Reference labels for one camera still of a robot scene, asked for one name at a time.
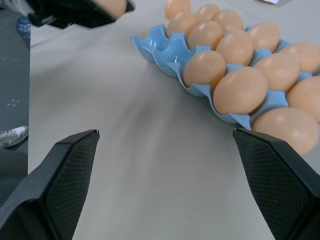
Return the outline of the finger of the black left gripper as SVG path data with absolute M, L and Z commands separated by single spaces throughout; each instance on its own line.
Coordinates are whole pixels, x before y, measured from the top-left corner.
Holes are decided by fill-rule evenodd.
M 55 18 L 51 26 L 59 29 L 66 29 L 71 25 L 93 29 L 117 21 L 115 16 L 92 0 L 52 0 L 51 15 Z

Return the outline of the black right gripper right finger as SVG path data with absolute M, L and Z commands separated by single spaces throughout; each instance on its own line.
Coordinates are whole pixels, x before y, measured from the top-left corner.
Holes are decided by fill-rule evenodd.
M 320 238 L 320 176 L 284 140 L 235 128 L 253 198 L 276 240 Z

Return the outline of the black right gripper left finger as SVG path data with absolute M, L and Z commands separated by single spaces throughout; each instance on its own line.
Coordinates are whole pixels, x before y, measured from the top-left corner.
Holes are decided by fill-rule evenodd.
M 71 240 L 91 180 L 100 133 L 70 135 L 12 191 L 0 207 L 2 240 Z

